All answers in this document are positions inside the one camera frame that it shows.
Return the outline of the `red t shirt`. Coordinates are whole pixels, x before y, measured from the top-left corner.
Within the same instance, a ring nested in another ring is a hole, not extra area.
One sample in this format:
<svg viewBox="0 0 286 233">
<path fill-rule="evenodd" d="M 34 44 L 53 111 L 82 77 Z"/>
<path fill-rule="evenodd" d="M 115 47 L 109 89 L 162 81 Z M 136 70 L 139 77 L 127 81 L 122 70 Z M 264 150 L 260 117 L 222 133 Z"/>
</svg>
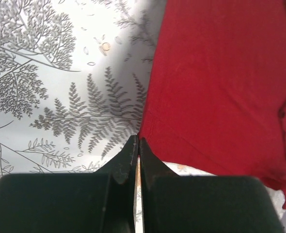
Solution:
<svg viewBox="0 0 286 233">
<path fill-rule="evenodd" d="M 162 160 L 248 175 L 286 209 L 286 0 L 169 0 L 139 137 Z"/>
</svg>

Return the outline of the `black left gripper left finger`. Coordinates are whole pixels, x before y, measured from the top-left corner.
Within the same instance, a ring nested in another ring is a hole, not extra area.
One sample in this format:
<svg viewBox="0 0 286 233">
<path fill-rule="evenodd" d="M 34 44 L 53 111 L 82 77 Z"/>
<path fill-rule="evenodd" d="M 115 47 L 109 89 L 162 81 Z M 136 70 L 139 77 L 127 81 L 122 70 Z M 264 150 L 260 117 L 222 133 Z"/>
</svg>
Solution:
<svg viewBox="0 0 286 233">
<path fill-rule="evenodd" d="M 0 179 L 0 233 L 133 233 L 139 139 L 92 173 Z"/>
</svg>

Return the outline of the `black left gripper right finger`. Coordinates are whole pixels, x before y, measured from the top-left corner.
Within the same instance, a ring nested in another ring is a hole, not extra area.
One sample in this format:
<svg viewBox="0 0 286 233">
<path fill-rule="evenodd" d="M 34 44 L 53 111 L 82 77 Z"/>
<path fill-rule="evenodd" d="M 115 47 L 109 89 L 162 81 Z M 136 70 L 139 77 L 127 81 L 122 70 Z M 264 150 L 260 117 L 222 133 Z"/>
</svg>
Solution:
<svg viewBox="0 0 286 233">
<path fill-rule="evenodd" d="M 146 233 L 282 233 L 260 180 L 249 176 L 180 176 L 140 140 Z"/>
</svg>

